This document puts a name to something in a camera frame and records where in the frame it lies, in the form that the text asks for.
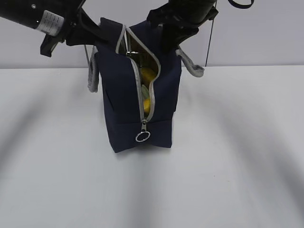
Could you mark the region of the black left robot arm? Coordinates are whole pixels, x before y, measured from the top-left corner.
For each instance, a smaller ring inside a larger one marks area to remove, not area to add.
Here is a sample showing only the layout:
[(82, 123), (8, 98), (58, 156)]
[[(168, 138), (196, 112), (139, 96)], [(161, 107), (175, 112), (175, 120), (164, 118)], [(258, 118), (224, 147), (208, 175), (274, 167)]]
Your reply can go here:
[(95, 24), (83, 9), (83, 0), (2, 0), (0, 16), (45, 33), (40, 54), (51, 57), (58, 43), (68, 46), (108, 44), (108, 23)]

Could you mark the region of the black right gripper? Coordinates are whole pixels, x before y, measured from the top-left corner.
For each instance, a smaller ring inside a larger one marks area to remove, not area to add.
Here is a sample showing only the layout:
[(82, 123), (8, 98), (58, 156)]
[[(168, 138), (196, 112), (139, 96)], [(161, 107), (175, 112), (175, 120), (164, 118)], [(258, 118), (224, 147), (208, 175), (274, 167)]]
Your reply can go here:
[(163, 24), (161, 48), (168, 53), (196, 35), (198, 27), (217, 14), (214, 0), (170, 0), (150, 10), (147, 21), (154, 27)]

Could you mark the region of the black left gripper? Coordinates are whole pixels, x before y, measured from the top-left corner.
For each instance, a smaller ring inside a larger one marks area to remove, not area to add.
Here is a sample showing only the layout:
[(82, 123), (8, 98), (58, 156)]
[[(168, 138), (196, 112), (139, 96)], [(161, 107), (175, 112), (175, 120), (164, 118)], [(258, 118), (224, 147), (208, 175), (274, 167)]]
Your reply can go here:
[(68, 46), (104, 44), (114, 49), (118, 41), (119, 24), (95, 24), (83, 9), (84, 0), (47, 0), (46, 10), (63, 17), (56, 32), (46, 32), (40, 54), (51, 57), (58, 43)]

